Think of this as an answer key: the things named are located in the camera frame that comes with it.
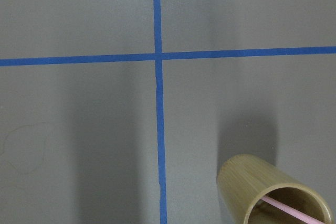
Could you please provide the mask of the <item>yellow wooden cup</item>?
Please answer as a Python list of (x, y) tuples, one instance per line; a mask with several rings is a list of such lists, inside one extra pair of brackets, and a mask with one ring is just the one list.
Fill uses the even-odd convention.
[(221, 218), (231, 223), (303, 222), (265, 202), (264, 196), (321, 223), (335, 222), (319, 193), (255, 155), (218, 155), (216, 185)]

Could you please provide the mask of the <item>pink chopstick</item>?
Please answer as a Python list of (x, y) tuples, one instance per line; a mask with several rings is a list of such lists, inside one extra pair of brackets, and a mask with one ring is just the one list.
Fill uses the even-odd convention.
[(273, 207), (276, 207), (277, 209), (291, 215), (292, 217), (295, 217), (296, 219), (299, 219), (300, 221), (303, 221), (304, 223), (314, 224), (314, 223), (322, 223), (320, 220), (315, 219), (311, 216), (308, 216), (307, 214), (304, 214), (303, 212), (300, 212), (286, 204), (283, 204), (275, 199), (272, 199), (268, 196), (261, 197), (261, 200), (264, 202), (270, 204)]

